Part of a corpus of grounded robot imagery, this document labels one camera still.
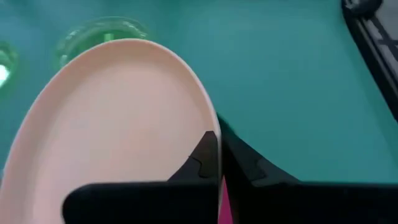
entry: black object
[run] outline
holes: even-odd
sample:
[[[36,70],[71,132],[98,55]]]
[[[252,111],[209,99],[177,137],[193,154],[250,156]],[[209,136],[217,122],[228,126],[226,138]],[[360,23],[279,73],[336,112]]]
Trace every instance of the black object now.
[[[398,185],[302,182],[220,126],[235,223],[398,223]]]
[[[358,3],[342,0],[341,6],[348,29],[393,116],[398,120],[398,48],[397,41],[390,35],[398,29],[398,21],[391,22],[394,26],[384,26],[377,15],[381,13],[381,5],[382,0],[362,0]]]
[[[217,223],[218,143],[206,132],[191,156],[166,182],[89,184],[63,203],[66,224]]]

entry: black plastic piece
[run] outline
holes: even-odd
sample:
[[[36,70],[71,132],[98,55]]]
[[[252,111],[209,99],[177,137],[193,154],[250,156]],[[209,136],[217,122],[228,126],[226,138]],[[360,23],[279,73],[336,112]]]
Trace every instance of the black plastic piece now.
[[[235,223],[398,223],[398,185],[299,181],[219,121]]]
[[[65,199],[63,218],[66,224],[216,223],[218,175],[218,141],[207,131],[168,181],[82,186]]]
[[[342,0],[341,6],[343,9],[343,16],[347,27],[353,36],[353,39],[358,46],[363,59],[366,62],[373,79],[376,81],[381,93],[388,104],[392,115],[398,121],[398,77],[389,62],[383,56],[377,40],[370,33],[367,25],[367,20],[375,23],[379,22],[374,13],[382,4],[380,0],[368,0],[363,5],[358,4],[357,10],[355,7],[350,9],[353,3],[351,0]],[[385,35],[385,41],[392,45],[391,52],[397,52],[393,41],[388,37],[388,34],[379,26],[379,31]]]

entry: teal surface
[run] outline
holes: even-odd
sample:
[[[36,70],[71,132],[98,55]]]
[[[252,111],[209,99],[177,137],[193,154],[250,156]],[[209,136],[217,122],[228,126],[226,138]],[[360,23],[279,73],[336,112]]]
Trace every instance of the teal surface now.
[[[57,71],[57,42],[100,16],[146,25],[194,69],[237,133],[299,179],[398,182],[398,124],[339,0],[2,0],[0,39],[21,61],[0,89],[0,165]]]

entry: pink object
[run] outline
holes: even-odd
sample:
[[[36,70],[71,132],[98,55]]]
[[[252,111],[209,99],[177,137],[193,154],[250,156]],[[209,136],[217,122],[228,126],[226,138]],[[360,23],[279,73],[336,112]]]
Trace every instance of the pink object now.
[[[167,180],[220,127],[197,76],[147,40],[114,40],[72,60],[35,100],[12,144],[1,224],[61,224],[61,205],[93,182]]]
[[[220,216],[218,217],[219,224],[232,224],[231,207],[229,206],[228,189],[226,182],[223,179],[223,198],[221,201]]]

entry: green glass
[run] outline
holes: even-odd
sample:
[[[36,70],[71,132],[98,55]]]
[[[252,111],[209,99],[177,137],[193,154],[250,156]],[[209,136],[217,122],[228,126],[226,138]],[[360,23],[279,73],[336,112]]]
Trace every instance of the green glass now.
[[[58,66],[61,68],[82,52],[116,39],[148,39],[139,22],[125,17],[101,17],[72,29],[57,46]]]
[[[0,42],[0,88],[17,68],[17,54],[6,42]]]

